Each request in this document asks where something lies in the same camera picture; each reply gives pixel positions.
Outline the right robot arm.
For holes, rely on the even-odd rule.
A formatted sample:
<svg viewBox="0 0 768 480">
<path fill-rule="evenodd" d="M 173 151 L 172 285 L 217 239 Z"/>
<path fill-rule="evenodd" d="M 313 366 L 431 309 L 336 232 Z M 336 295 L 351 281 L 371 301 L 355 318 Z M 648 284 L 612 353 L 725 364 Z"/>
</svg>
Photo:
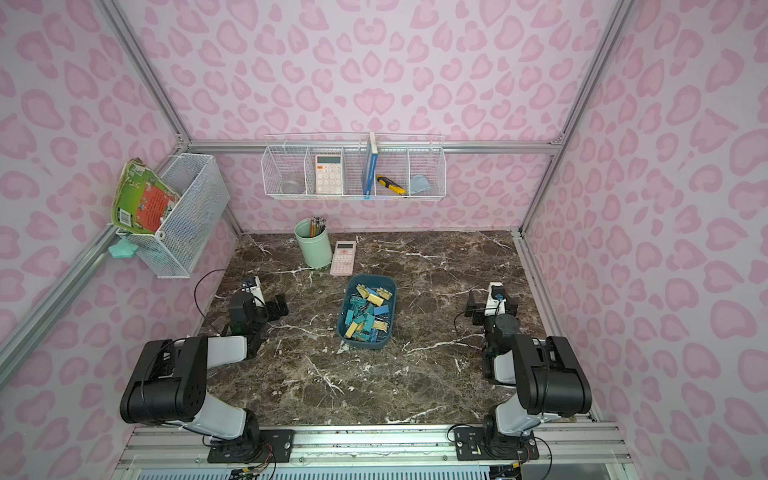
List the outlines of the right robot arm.
<svg viewBox="0 0 768 480">
<path fill-rule="evenodd" d="M 591 386 L 569 341 L 523 334 L 517 313 L 518 301 L 501 282 L 489 284 L 484 301 L 469 296 L 464 312 L 483 328 L 485 378 L 515 390 L 484 420 L 483 440 L 498 449 L 534 442 L 535 428 L 592 407 Z"/>
</svg>

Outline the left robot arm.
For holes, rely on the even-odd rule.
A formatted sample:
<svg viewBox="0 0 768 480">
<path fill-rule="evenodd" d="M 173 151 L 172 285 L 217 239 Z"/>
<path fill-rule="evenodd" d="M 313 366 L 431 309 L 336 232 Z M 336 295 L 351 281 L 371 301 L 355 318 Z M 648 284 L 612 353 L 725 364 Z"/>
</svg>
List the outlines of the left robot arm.
<svg viewBox="0 0 768 480">
<path fill-rule="evenodd" d="M 146 343 L 119 405 L 128 424 L 177 426 L 210 440 L 214 452 L 253 456 L 263 448 L 255 414 L 207 390 L 210 369 L 257 356 L 268 323 L 289 314 L 286 298 L 265 301 L 246 288 L 232 297 L 230 333 Z"/>
</svg>

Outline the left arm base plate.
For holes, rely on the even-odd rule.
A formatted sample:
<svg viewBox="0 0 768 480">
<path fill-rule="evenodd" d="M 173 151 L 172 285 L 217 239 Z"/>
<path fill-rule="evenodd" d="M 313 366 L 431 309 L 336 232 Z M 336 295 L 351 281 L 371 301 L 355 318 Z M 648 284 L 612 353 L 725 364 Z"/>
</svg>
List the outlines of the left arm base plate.
<svg viewBox="0 0 768 480">
<path fill-rule="evenodd" d="M 207 456 L 209 464 L 255 465 L 270 460 L 272 463 L 290 461 L 296 431 L 267 429 L 256 440 L 241 437 L 235 440 L 212 440 Z"/>
</svg>

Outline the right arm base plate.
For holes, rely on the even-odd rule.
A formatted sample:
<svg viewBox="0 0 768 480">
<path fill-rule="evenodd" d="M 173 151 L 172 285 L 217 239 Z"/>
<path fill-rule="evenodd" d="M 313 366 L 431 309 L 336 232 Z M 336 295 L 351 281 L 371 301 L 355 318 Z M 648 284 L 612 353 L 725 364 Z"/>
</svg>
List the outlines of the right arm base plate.
<svg viewBox="0 0 768 480">
<path fill-rule="evenodd" d="M 454 425 L 447 432 L 459 461 L 504 460 L 528 462 L 540 458 L 532 435 L 510 437 L 487 434 L 483 428 L 466 424 Z"/>
</svg>

